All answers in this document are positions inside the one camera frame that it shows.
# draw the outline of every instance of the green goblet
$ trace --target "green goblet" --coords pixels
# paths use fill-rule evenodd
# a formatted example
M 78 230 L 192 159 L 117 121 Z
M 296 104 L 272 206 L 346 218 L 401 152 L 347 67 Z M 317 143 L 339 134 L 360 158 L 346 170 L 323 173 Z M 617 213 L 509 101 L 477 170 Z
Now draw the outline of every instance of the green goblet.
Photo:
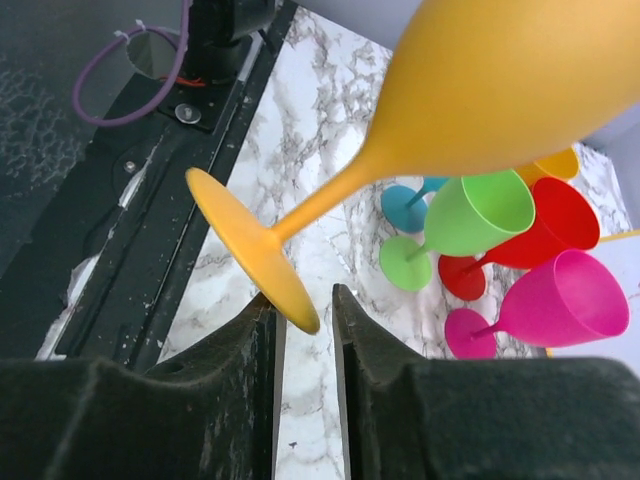
M 389 238 L 380 248 L 380 267 L 396 287 L 416 292 L 431 280 L 427 252 L 477 255 L 527 231 L 534 219 L 533 197 L 515 170 L 451 178 L 429 205 L 424 244 Z

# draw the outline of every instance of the yellow cup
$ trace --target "yellow cup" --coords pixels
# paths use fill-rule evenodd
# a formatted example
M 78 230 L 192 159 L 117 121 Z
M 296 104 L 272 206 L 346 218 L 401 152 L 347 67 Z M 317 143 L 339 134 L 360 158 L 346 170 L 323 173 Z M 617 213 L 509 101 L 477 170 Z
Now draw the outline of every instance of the yellow cup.
M 515 170 L 528 186 L 544 177 L 558 178 L 567 182 L 580 171 L 580 161 L 573 148 L 567 148 Z

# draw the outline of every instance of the red goblet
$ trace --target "red goblet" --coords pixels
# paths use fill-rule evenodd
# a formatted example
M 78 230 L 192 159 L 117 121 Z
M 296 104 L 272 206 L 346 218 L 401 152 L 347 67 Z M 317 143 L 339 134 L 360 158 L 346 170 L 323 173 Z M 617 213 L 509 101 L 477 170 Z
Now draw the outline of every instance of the red goblet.
M 562 180 L 545 177 L 533 185 L 531 192 L 536 218 L 529 230 L 489 250 L 479 260 L 440 257 L 440 279 L 453 295 L 466 301 L 479 299 L 486 288 L 482 267 L 489 263 L 529 270 L 565 250 L 590 250 L 597 245 L 598 219 L 576 189 Z

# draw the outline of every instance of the plastic wine glass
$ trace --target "plastic wine glass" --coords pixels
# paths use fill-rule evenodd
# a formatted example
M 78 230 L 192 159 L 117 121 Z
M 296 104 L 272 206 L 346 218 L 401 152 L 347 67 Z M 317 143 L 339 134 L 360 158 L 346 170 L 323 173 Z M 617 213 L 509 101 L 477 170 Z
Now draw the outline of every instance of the plastic wine glass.
M 425 242 L 404 236 L 380 248 L 380 268 L 398 288 L 415 292 L 431 279 L 430 250 L 449 255 L 484 252 L 533 224 L 531 192 L 514 170 L 450 179 L 431 201 Z
M 381 199 L 382 213 L 391 225 L 402 232 L 418 233 L 424 228 L 427 216 L 427 193 L 437 192 L 448 177 L 424 177 L 422 187 L 417 192 L 404 185 L 387 188 Z
M 612 14 L 620 8 L 624 15 Z M 531 18 L 540 28 L 529 28 Z M 315 333 L 319 317 L 282 253 L 286 241 L 378 180 L 498 171 L 584 138 L 640 99 L 634 18 L 640 18 L 640 2 L 425 1 L 395 49 L 360 151 L 280 222 L 262 226 L 202 171 L 188 171 L 187 183 L 265 296 L 299 328 Z M 594 43 L 593 31 L 607 41 Z M 598 75 L 585 77 L 589 66 Z
M 580 160 L 573 148 L 516 168 L 525 183 L 532 186 L 541 178 L 552 177 L 568 182 L 580 171 Z
M 531 191 L 536 218 L 529 230 L 492 248 L 479 260 L 446 255 L 439 258 L 440 279 L 453 295 L 466 301 L 479 299 L 486 288 L 482 267 L 489 263 L 529 270 L 563 250 L 590 250 L 598 244 L 598 218 L 571 185 L 546 177 Z
M 567 347 L 622 335 L 629 315 L 607 268 L 582 250 L 565 250 L 509 289 L 495 324 L 460 308 L 447 317 L 444 334 L 456 358 L 493 358 L 496 332 L 536 347 Z

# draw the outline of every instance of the white marble surface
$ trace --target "white marble surface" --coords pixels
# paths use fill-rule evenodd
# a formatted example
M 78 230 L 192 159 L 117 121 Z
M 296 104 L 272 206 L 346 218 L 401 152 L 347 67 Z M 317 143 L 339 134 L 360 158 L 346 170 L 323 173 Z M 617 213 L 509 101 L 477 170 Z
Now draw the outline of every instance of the white marble surface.
M 299 9 L 228 185 L 263 224 L 276 222 L 356 153 L 389 58 L 382 47 Z M 583 168 L 574 184 L 599 212 L 603 235 L 630 229 L 609 160 L 581 145 L 576 148 Z M 366 311 L 411 348 L 428 357 L 451 358 L 443 322 L 462 302 L 444 291 L 437 275 L 412 294 L 391 286 L 378 266 L 380 244 L 396 233 L 380 212 L 380 195 L 395 181 L 420 185 L 419 179 L 402 178 L 369 186 L 287 246 L 323 324 L 315 336 L 288 326 L 278 479 L 344 478 L 330 327 L 334 283 L 357 291 Z M 485 268 L 491 279 L 488 292 L 471 306 L 495 320 L 519 273 Z M 161 359 L 219 328 L 256 293 L 210 232 Z M 501 356 L 531 354 L 506 334 L 498 339 Z

